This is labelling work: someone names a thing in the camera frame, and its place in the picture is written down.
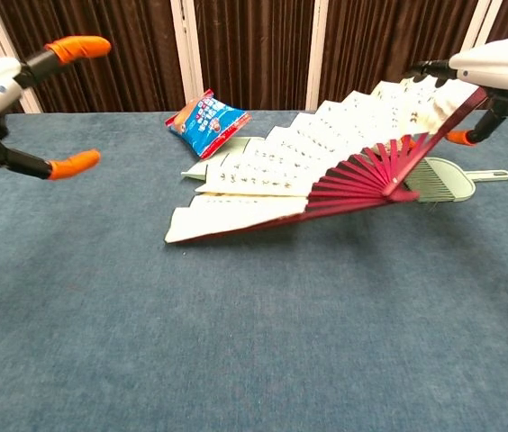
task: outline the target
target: table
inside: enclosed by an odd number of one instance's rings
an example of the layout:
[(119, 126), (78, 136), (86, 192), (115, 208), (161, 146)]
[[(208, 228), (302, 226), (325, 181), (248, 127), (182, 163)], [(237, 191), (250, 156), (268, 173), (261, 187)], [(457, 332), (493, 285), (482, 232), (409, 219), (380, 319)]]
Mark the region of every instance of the table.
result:
[[(103, 159), (0, 170), (0, 431), (508, 431), (508, 182), (166, 245), (196, 186), (170, 114), (8, 117), (10, 147)], [(508, 169), (508, 121), (432, 155)]]

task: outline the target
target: folding fan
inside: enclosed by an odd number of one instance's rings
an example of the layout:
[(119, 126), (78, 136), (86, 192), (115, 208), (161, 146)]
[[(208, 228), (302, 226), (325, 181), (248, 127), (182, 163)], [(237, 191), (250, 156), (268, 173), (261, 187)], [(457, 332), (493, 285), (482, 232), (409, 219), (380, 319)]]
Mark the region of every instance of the folding fan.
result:
[(458, 80), (436, 88), (382, 81), (298, 114), (206, 167), (199, 194), (172, 215), (167, 243), (415, 201), (404, 179), (486, 99)]

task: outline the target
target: dustpan handle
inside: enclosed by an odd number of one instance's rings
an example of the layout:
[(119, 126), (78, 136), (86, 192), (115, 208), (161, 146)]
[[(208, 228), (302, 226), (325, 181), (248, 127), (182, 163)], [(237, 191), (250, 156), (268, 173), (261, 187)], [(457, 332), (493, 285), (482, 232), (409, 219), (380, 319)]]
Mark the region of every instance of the dustpan handle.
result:
[(485, 171), (467, 171), (467, 177), (473, 182), (500, 182), (508, 180), (508, 171), (505, 169), (488, 169)]

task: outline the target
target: snack bag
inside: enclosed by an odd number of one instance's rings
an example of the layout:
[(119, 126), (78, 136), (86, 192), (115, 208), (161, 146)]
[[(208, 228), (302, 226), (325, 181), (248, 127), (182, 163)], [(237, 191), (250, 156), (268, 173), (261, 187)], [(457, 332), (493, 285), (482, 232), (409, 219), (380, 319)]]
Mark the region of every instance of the snack bag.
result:
[(166, 120), (166, 126), (185, 140), (201, 159), (214, 154), (251, 116), (213, 98), (207, 90)]

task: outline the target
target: robotic arm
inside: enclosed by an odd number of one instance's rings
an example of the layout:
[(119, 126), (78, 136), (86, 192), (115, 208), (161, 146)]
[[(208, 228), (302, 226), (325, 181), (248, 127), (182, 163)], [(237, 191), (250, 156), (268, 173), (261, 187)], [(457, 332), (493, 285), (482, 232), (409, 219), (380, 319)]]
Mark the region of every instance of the robotic arm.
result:
[(2, 143), (8, 135), (5, 111), (22, 97), (24, 89), (62, 72), (77, 59), (100, 57), (110, 48), (110, 43), (103, 38), (70, 36), (47, 44), (25, 62), (16, 58), (0, 58), (0, 168), (41, 179), (59, 180), (75, 176), (97, 164), (100, 154), (96, 150), (57, 161), (7, 148)]
[(481, 86), (492, 100), (492, 107), (473, 130), (452, 131), (447, 139), (473, 146), (487, 139), (508, 117), (508, 39), (462, 51), (448, 60), (431, 60), (414, 64), (406, 73), (414, 81), (436, 77), (437, 86), (448, 79)]

